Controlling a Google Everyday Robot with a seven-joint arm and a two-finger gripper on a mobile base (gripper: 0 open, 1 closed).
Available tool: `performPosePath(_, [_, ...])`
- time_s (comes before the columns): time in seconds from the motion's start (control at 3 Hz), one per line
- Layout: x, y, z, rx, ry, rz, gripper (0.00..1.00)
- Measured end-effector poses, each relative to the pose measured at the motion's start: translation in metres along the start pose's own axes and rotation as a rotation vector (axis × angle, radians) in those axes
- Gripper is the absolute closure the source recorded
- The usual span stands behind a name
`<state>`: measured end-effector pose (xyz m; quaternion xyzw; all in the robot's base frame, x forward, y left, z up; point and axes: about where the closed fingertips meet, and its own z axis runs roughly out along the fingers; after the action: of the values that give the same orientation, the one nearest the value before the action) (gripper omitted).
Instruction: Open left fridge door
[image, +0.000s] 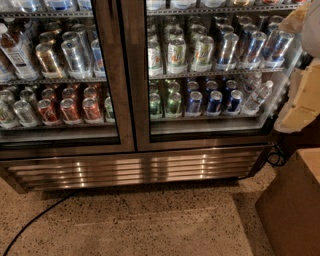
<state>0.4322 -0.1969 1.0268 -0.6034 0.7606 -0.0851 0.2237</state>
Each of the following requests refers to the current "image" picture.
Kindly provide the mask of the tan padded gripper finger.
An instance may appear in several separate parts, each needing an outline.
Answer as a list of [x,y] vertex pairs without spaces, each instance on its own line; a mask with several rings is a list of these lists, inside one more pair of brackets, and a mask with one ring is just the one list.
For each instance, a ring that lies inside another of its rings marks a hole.
[[300,33],[310,4],[299,6],[293,10],[279,25],[279,29],[288,33]]
[[290,134],[300,132],[320,115],[320,64],[293,72],[288,97],[274,123],[274,129]]

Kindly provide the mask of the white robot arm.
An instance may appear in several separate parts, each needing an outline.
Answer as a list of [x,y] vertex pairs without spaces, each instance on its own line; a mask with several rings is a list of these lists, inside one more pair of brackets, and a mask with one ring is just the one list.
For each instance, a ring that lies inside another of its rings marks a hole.
[[304,69],[296,69],[289,86],[289,99],[281,109],[274,129],[300,132],[320,115],[320,0],[292,11],[279,28],[301,35],[302,49],[313,57]]

